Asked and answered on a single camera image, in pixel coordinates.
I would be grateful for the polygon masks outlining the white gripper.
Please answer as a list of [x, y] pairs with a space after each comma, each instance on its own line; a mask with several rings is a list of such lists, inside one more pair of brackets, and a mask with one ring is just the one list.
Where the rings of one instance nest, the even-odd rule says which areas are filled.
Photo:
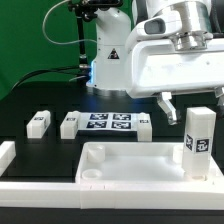
[[176, 125], [178, 114], [172, 105], [172, 93], [206, 92], [215, 88], [217, 113], [224, 118], [224, 38], [207, 42], [205, 50], [176, 51], [165, 37], [181, 25], [171, 23], [162, 34], [150, 34], [154, 19], [140, 22], [130, 33], [126, 50], [125, 89], [132, 98], [158, 94], [157, 103], [167, 115], [168, 123]]

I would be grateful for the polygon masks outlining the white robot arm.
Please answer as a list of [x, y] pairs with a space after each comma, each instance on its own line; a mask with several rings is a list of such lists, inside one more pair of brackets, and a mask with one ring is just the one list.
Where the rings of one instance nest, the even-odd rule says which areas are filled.
[[224, 117], [224, 34], [212, 30], [215, 0], [132, 0], [132, 17], [119, 0], [97, 7], [97, 55], [88, 88], [104, 95], [155, 97], [173, 125], [174, 95], [213, 92]]

